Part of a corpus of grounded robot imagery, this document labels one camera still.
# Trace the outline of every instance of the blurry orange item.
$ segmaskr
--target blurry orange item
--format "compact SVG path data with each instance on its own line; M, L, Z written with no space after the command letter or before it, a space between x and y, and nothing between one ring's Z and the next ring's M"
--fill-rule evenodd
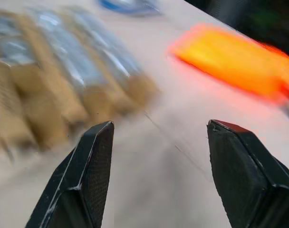
M267 98L289 90L289 56L234 31L197 26L171 51L213 77Z

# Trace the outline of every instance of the plastic bag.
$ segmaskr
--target plastic bag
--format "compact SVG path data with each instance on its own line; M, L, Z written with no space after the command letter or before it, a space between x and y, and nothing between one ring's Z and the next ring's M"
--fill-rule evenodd
M85 87L106 82L86 50L65 28L56 13L47 9L33 9L31 15L78 91L81 92Z
M0 36L19 36L21 31L18 29L15 19L7 14L0 13Z
M141 68L133 56L100 21L82 9L72 9L71 14L89 44L99 53L99 57L122 87L127 86L127 77L140 74Z
M131 16L160 14L156 0L98 0L98 2L104 8Z
M0 54L0 62L9 66L36 62L28 43L20 38L1 38Z

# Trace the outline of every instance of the brown paper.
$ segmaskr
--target brown paper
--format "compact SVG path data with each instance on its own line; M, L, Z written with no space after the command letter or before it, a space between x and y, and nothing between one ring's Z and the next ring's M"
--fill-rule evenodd
M24 112L39 147L50 149L68 140L68 125L49 93L24 100Z
M27 16L21 16L19 21L23 25L23 30L30 44L32 44L35 55L42 67L44 72L42 78L48 90L54 96L55 104L63 118L70 124L87 120L88 114L86 110L73 86L66 79L61 65L54 58L53 52L41 32L37 30L36 25Z
M35 145L14 83L0 71L0 136L8 145Z
M102 86L93 86L86 89L81 99L90 115L90 125L96 125L112 119L113 109L109 95Z
M145 73L140 75L132 75L129 80L129 86L126 93L138 105L145 108L150 101L158 94L159 90L156 84Z

